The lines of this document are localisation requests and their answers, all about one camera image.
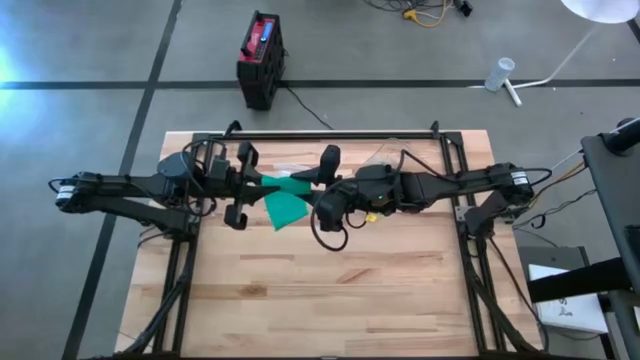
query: battery pack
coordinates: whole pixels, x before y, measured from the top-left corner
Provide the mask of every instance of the battery pack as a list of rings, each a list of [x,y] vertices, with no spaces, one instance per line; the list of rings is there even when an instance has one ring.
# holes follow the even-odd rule
[[[284,52],[279,16],[256,10],[237,63],[238,82],[248,108],[271,108],[284,72]]]

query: concrete floor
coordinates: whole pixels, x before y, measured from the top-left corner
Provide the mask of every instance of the concrete floor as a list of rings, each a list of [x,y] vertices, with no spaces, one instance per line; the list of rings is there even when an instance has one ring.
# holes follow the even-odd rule
[[[0,81],[147,80],[172,4],[2,1]],[[541,78],[591,26],[559,1],[474,5],[470,18],[451,11],[442,26],[426,30],[356,0],[186,0],[160,80],[233,80],[254,9],[282,17],[289,80],[478,80],[502,56],[516,61],[514,79]],[[560,78],[637,79],[639,58],[626,24],[601,26]],[[640,97],[637,87],[538,88],[522,90],[524,105],[515,108],[505,93],[464,88],[296,92],[336,129],[424,129],[434,120],[447,129],[488,129],[497,161],[527,167],[551,166],[577,149],[582,136],[638,116]],[[3,359],[60,357],[104,216],[60,213],[46,181],[80,170],[117,173],[142,96],[143,90],[0,91]],[[166,131],[222,130],[234,119],[246,129],[322,129],[285,91],[270,112],[258,113],[245,108],[235,89],[157,90],[132,173],[154,171]],[[549,191],[539,208],[591,186],[582,175]],[[592,262],[617,256],[596,197],[548,220],[540,234],[585,246]],[[117,222],[82,356],[113,349],[139,231],[131,221]],[[526,234],[517,238],[539,245]],[[552,336],[551,349],[602,356],[597,341]]]

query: green cloth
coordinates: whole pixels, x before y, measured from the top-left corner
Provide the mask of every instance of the green cloth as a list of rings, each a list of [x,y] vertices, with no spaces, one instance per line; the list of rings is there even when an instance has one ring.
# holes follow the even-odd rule
[[[311,183],[290,177],[263,176],[262,185],[280,186],[281,189],[264,198],[267,204],[267,213],[276,231],[309,214],[307,203],[296,195],[310,194]]]

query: cable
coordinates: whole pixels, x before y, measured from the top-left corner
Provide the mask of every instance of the cable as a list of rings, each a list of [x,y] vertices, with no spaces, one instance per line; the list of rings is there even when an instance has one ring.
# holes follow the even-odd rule
[[[571,339],[573,341],[589,341],[589,340],[594,340],[600,337],[600,334],[597,335],[593,335],[593,336],[589,336],[589,337],[585,337],[585,338],[581,338],[581,337],[576,337],[573,335],[569,335],[567,333],[558,331],[558,330],[554,330],[553,333],[555,333],[556,335],[560,335],[562,337],[565,337],[567,339]]]
[[[410,10],[405,10],[402,13],[402,17],[407,19],[407,20],[411,20],[414,23],[425,27],[425,28],[434,28],[438,25],[440,25],[440,23],[442,22],[442,20],[444,20],[444,15],[447,13],[447,9],[449,7],[447,6],[447,0],[442,0],[442,12],[440,13],[440,17],[437,19],[438,21],[436,21],[433,24],[425,24],[423,22],[420,22],[420,20],[418,20],[418,12],[414,9],[410,9]]]
[[[450,1],[449,5],[447,5],[447,10],[449,10],[452,7],[453,7],[453,1]],[[431,13],[426,12],[426,11],[416,11],[416,14],[424,15],[424,16],[430,17],[430,18],[432,18],[434,20],[439,20],[440,19],[438,16],[435,16],[435,15],[433,15]]]
[[[127,337],[127,338],[129,338],[129,339],[133,340],[133,341],[135,341],[135,340],[136,340],[136,338],[134,338],[133,336],[131,336],[131,335],[127,335],[127,334],[123,333],[123,332],[122,332],[122,331],[120,331],[120,330],[118,330],[118,333],[119,333],[120,335],[124,336],[124,337]],[[150,350],[153,350],[153,348],[152,348],[152,347],[151,347],[151,345],[149,345],[149,344],[147,344],[147,346],[146,346],[146,347],[148,347]]]
[[[578,196],[577,198],[573,199],[573,200],[569,200],[569,201],[565,201],[562,204],[560,204],[559,206],[555,207],[555,208],[551,208],[548,209],[540,214],[534,215],[533,217],[531,217],[529,220],[527,221],[523,221],[521,223],[515,224],[513,225],[514,229],[519,229],[531,222],[533,222],[536,219],[541,219],[541,223],[538,226],[534,226],[534,229],[539,229],[541,227],[544,226],[545,222],[546,222],[546,217],[549,215],[553,215],[553,214],[557,214],[560,211],[564,210],[565,208],[567,208],[570,205],[573,205],[575,203],[577,203],[578,201],[582,200],[585,196],[589,196],[589,195],[593,195],[596,193],[596,189],[591,189],[589,191],[585,191],[584,193],[582,193],[580,196]]]
[[[149,231],[153,230],[153,229],[157,229],[158,227],[156,225],[150,226],[148,229],[144,230],[143,232],[140,233],[140,235],[138,235],[138,237],[141,237],[142,235],[148,233]]]
[[[578,175],[580,175],[580,173],[582,173],[583,171],[585,171],[587,168],[583,167],[582,169],[572,172],[570,175],[563,175],[560,178],[558,178],[556,181],[552,182],[551,184],[546,185],[545,187],[543,187],[542,189],[540,189],[540,191],[538,191],[538,193],[531,199],[531,201],[529,201],[529,203],[525,206],[527,207],[527,211],[531,210],[533,208],[533,206],[538,202],[538,199],[540,198],[540,196],[549,188],[560,184],[561,182],[567,181],[571,178],[574,178]]]
[[[454,184],[459,184],[460,180],[456,180],[456,179],[450,179],[442,174],[440,174],[439,172],[435,171],[431,166],[427,165],[424,161],[420,160],[417,156],[413,155],[412,153],[410,153],[409,151],[402,149],[400,150],[400,162],[403,162],[404,159],[404,155],[410,157],[413,161],[417,162],[420,166],[422,166],[423,168],[427,169],[431,174],[433,174],[435,177],[437,177],[438,179],[447,181],[447,182],[451,182]]]
[[[187,171],[187,173],[189,174],[189,177],[191,178],[191,181],[198,187],[198,189],[204,194],[204,189],[202,188],[202,186],[200,186],[200,184],[198,183],[198,181],[196,181],[196,178],[193,176],[193,173],[191,171],[191,169],[189,168],[189,166],[187,166],[187,162],[184,159],[185,155],[189,155],[190,152],[187,152],[187,149],[190,147],[195,147],[195,151],[196,151],[196,157],[197,157],[197,151],[198,148],[207,142],[211,142],[213,144],[217,144],[222,146],[222,150],[221,150],[221,154],[224,155],[227,152],[227,145],[225,145],[225,143],[223,143],[222,141],[216,140],[216,139],[211,139],[211,138],[207,138],[207,139],[200,139],[200,140],[194,140],[190,143],[188,143],[187,145],[185,145],[182,148],[182,151],[180,152],[180,160],[182,161],[182,165],[184,166],[185,170]],[[206,167],[204,166],[204,162],[201,162],[202,166],[203,166],[203,171],[205,171]],[[216,202],[216,199],[214,197],[210,197],[209,198],[211,200],[211,205],[209,206],[209,209],[207,211],[202,211],[204,209],[204,207],[202,209],[200,209],[200,212],[195,212],[193,211],[193,209],[191,208],[191,202],[186,201],[187,206],[186,206],[186,210],[188,211],[188,213],[190,215],[193,216],[197,216],[197,217],[204,217],[207,215],[210,215],[211,213],[213,213],[216,208],[218,207],[218,203]]]
[[[509,267],[509,264],[507,263],[507,259],[505,259],[498,245],[495,243],[495,241],[493,241],[492,237],[489,238],[489,241],[493,245],[493,248],[496,250],[496,253],[498,254],[498,258],[500,259],[500,262],[502,262],[502,265],[504,265],[505,269],[507,270],[507,273],[509,274],[511,281],[513,282],[513,285],[515,286],[516,291],[518,292],[518,295],[520,296],[522,301],[525,303],[525,305],[527,306],[527,308],[529,309],[533,317],[536,319],[538,326],[540,326],[540,329],[542,330],[542,334],[544,337],[544,343],[542,344],[542,346],[544,351],[548,352],[549,351],[549,331],[547,330],[547,327],[542,323],[542,320],[540,320],[540,317],[538,316],[538,314],[536,314],[536,312],[533,310],[533,307],[531,306],[531,304],[529,304],[527,297],[522,292],[522,289],[520,288],[520,285],[518,284],[518,281],[516,280],[515,275],[513,275],[513,271],[511,271],[511,267]]]
[[[63,181],[84,181],[84,182],[99,182],[98,180],[90,180],[90,179],[79,179],[79,178],[53,178],[51,180],[49,180],[49,182],[47,183],[47,185],[49,185],[49,189],[51,189],[51,191],[53,191],[54,193],[58,193],[58,189],[55,188],[55,186],[53,186],[54,183],[59,183],[59,182],[63,182]]]
[[[147,241],[153,240],[155,238],[158,238],[158,237],[164,236],[164,235],[166,235],[166,233],[165,232],[161,232],[159,234],[147,236],[146,238],[140,240],[140,242],[138,243],[138,248],[140,248],[140,246],[142,246],[142,244],[146,243]]]
[[[400,1],[400,0],[380,0],[381,5],[376,4],[373,0],[362,0],[365,4],[371,6],[374,9],[387,11],[387,12],[402,12],[408,9],[434,9],[439,8],[442,5],[428,5],[429,0],[413,0],[413,1]]]
[[[635,123],[636,121],[640,120],[640,118],[635,118],[631,121],[629,121],[628,123],[622,125],[622,126],[618,126],[616,128],[614,128],[613,130],[609,131],[609,134],[620,131],[624,128],[626,128],[627,126]],[[582,151],[582,148],[578,148],[576,151],[572,152],[571,154],[567,155],[564,159],[560,160],[557,164],[553,165],[553,167],[551,168],[551,170],[555,170],[558,166],[564,164],[566,161],[568,161],[569,159],[571,159],[572,157],[574,157],[576,154],[578,154],[580,151]]]
[[[298,103],[300,103],[300,105],[301,105],[305,110],[307,110],[311,115],[313,115],[313,117],[315,117],[315,118],[316,118],[316,120],[318,120],[318,121],[319,121],[322,125],[324,125],[327,129],[329,129],[329,130],[334,130],[334,128],[333,128],[333,127],[331,127],[331,125],[327,124],[324,120],[322,120],[322,119],[320,118],[320,116],[318,116],[315,112],[313,112],[313,110],[309,109],[309,108],[307,107],[307,105],[305,105],[305,104],[302,102],[302,99],[300,99],[300,97],[298,96],[298,94],[296,94],[293,90],[291,90],[291,89],[290,89],[288,86],[286,86],[286,85],[283,85],[283,87],[284,87],[285,89],[287,89],[287,91],[289,91],[289,92],[291,93],[291,95],[293,95],[293,97],[295,97],[295,98],[296,98],[296,100],[298,100]]]
[[[527,172],[527,171],[538,171],[538,172],[545,172],[546,175],[542,175],[542,177],[538,180],[536,180],[535,182],[533,182],[531,184],[531,186],[536,186],[538,184],[540,184],[541,182],[547,180],[548,178],[551,177],[551,175],[553,175],[553,170],[551,169],[547,169],[547,168],[526,168],[526,169],[522,169],[522,171]]]
[[[342,242],[342,244],[338,247],[333,247],[330,245],[327,245],[327,243],[325,243],[321,238],[320,235],[318,234],[318,231],[316,230],[316,209],[318,208],[318,205],[320,205],[320,203],[322,202],[322,199],[333,189],[335,189],[338,185],[341,184],[345,184],[347,182],[355,182],[356,186],[358,186],[358,181],[379,181],[379,180],[384,180],[387,179],[391,176],[395,177],[398,176],[398,174],[400,174],[400,169],[402,169],[402,166],[404,165],[404,160],[405,154],[409,154],[410,157],[412,157],[414,160],[417,159],[415,156],[413,156],[412,154],[410,154],[408,151],[406,150],[402,150],[400,152],[400,162],[398,163],[398,167],[396,168],[396,170],[393,172],[393,174],[388,174],[385,175],[383,177],[377,177],[377,178],[360,178],[360,179],[355,179],[355,178],[349,178],[349,179],[341,179],[336,181],[335,183],[331,184],[330,186],[328,186],[324,192],[322,194],[320,194],[320,196],[318,196],[318,199],[316,199],[316,202],[313,204],[313,207],[311,208],[311,215],[310,215],[310,226],[311,226],[311,233],[313,234],[313,237],[316,239],[316,241],[318,242],[318,244],[320,244],[320,246],[322,246],[323,248],[329,250],[329,251],[334,251],[334,252],[338,252],[338,251],[342,251],[346,246],[347,243],[349,242],[349,232],[347,231],[347,229],[345,229],[345,227],[343,226],[340,230],[342,230],[344,232],[344,240]]]
[[[536,233],[534,233],[533,231],[529,231],[529,230],[527,230],[527,229],[522,229],[522,228],[515,228],[515,229],[513,229],[513,230],[518,230],[518,231],[522,231],[522,232],[524,232],[524,233],[527,233],[527,234],[533,235],[533,236],[537,237],[538,239],[540,239],[540,240],[542,240],[542,241],[544,241],[544,242],[548,243],[549,245],[551,245],[551,246],[553,246],[553,247],[555,247],[555,248],[559,248],[559,247],[560,247],[560,246],[558,246],[558,244],[554,243],[553,241],[551,241],[551,240],[547,239],[546,237],[544,237],[544,236],[542,236],[542,235],[540,235],[540,234],[536,234]]]
[[[362,224],[357,225],[357,226],[354,226],[354,225],[351,223],[351,221],[349,220],[349,213],[347,213],[347,214],[345,215],[345,217],[344,217],[344,218],[345,218],[345,220],[347,221],[347,224],[348,224],[349,226],[351,226],[351,228],[353,228],[353,229],[362,229],[365,225],[367,225],[367,215],[369,215],[369,212],[368,212],[368,211],[367,211],[367,213],[364,215],[364,216],[365,216],[365,219],[362,221]]]

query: wooden table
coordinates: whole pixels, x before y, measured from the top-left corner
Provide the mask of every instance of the wooden table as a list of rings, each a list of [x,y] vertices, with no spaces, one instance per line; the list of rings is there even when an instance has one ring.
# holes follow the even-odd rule
[[[486,131],[462,134],[469,168],[493,163]],[[167,133],[161,158],[180,151],[191,136]],[[412,153],[444,172],[437,141],[405,142]],[[351,175],[382,143],[315,140],[253,145],[260,152],[258,170],[274,174],[278,164],[316,166],[326,145],[336,144],[342,149],[339,173]],[[229,145],[233,161],[236,149],[237,143]],[[405,169],[423,171],[412,161]],[[477,198],[481,202],[486,194]],[[224,205],[219,202],[218,208]],[[351,230],[349,245],[340,253],[316,243],[308,218],[275,232],[264,202],[245,207],[245,212],[249,216],[245,231],[225,226],[221,214],[202,221],[182,356],[477,354],[450,200],[418,215],[395,214]],[[496,233],[495,241],[526,292],[511,229],[496,225]],[[158,309],[169,249],[170,242],[159,238],[139,250],[117,350],[128,346],[129,337],[137,336]],[[501,308],[539,347],[535,320],[491,246],[488,258]],[[481,310],[492,344],[486,308]],[[170,317],[165,346],[170,346],[173,321]]]

